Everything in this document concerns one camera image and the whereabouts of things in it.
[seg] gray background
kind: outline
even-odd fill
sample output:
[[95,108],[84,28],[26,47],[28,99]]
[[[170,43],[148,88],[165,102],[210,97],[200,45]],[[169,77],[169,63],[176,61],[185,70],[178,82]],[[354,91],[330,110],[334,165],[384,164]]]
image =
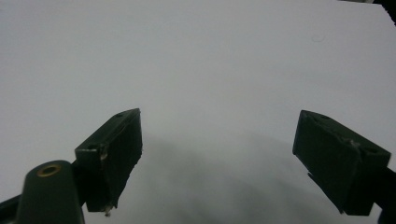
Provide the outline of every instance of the gray background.
[[2,0],[0,200],[140,107],[143,157],[87,223],[376,223],[339,215],[291,149],[307,109],[395,153],[395,52],[369,4]]

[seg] white surface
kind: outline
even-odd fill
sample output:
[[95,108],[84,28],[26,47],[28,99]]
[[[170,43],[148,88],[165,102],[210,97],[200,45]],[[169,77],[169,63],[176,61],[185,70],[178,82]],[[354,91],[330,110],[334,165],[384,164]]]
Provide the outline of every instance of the white surface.
[[377,5],[3,0],[0,200],[140,107],[143,157],[87,223],[376,223],[339,215],[291,148],[307,109],[395,153],[395,52]]

